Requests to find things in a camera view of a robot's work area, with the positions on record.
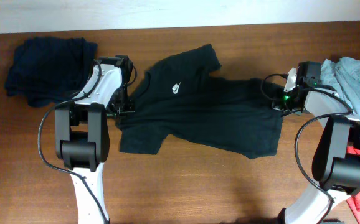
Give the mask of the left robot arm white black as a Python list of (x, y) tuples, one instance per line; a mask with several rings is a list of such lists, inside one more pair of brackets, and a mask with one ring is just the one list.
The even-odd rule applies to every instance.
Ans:
[(136, 75), (126, 55), (100, 57), (70, 103), (55, 109), (55, 150), (71, 176), (79, 223), (109, 223), (103, 194), (103, 167), (110, 150), (107, 118), (134, 112), (128, 85)]

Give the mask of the folded navy blue garment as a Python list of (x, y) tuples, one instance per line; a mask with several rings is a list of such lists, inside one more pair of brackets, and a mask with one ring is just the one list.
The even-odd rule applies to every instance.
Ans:
[(35, 108), (69, 100), (88, 81), (97, 47), (83, 37), (25, 40), (14, 51), (4, 84), (7, 96), (23, 95)]

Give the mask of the light grey-blue shirt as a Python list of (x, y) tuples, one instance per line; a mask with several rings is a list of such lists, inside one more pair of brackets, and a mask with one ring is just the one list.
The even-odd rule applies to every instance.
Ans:
[(360, 60), (342, 57), (335, 63), (326, 59), (321, 66), (321, 80), (360, 115)]

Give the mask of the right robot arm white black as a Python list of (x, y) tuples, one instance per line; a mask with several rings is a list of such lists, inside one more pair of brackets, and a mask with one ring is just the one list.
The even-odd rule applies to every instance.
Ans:
[(282, 76), (283, 93), (273, 100), (273, 109), (288, 116), (309, 113), (314, 117), (298, 130), (294, 152), (299, 159), (299, 139), (307, 126), (319, 121), (324, 127), (313, 156), (309, 182), (296, 202), (283, 208), (275, 223), (323, 223), (339, 203), (360, 192), (360, 117), (340, 98), (336, 90), (321, 80), (321, 64), (301, 62)]

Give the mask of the black Nike t-shirt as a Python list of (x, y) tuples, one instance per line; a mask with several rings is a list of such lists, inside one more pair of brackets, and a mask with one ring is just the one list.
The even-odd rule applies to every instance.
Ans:
[(169, 135), (249, 159), (277, 153), (283, 118), (266, 98), (280, 86), (215, 77), (209, 44), (154, 64), (131, 94), (135, 111), (117, 123), (120, 152), (156, 154)]

